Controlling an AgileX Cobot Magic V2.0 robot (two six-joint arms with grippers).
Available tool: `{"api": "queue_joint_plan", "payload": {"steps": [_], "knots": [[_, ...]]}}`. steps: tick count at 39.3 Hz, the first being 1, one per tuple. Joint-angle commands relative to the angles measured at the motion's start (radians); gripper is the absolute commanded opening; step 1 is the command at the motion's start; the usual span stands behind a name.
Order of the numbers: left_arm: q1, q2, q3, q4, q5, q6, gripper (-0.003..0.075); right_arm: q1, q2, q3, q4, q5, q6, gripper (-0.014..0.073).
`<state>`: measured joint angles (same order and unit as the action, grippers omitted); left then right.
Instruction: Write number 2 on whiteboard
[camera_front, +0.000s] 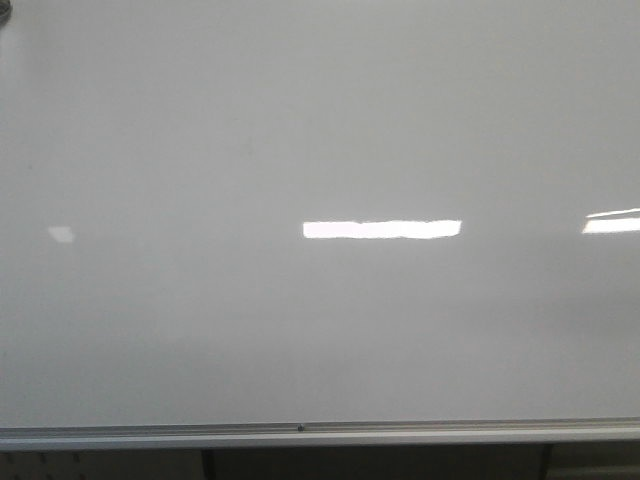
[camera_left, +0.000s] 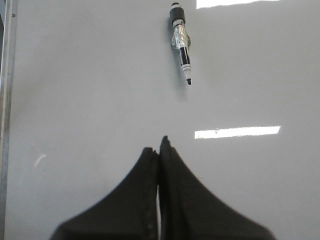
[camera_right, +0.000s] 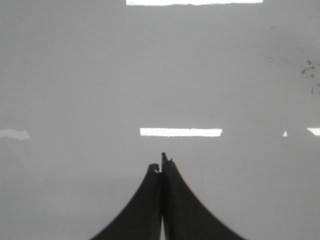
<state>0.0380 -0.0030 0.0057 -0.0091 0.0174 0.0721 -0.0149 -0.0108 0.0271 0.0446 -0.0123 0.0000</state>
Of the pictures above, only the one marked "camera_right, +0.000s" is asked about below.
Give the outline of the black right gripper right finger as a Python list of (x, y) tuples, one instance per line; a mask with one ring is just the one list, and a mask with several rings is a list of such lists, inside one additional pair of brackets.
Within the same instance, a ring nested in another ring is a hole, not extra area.
[(243, 240), (195, 196), (177, 165), (161, 154), (162, 216), (167, 240)]

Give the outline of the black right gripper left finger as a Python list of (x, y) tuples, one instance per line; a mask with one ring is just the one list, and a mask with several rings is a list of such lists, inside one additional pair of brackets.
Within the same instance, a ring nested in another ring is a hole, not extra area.
[(93, 240), (159, 240), (161, 238), (162, 174), (152, 163), (124, 209)]

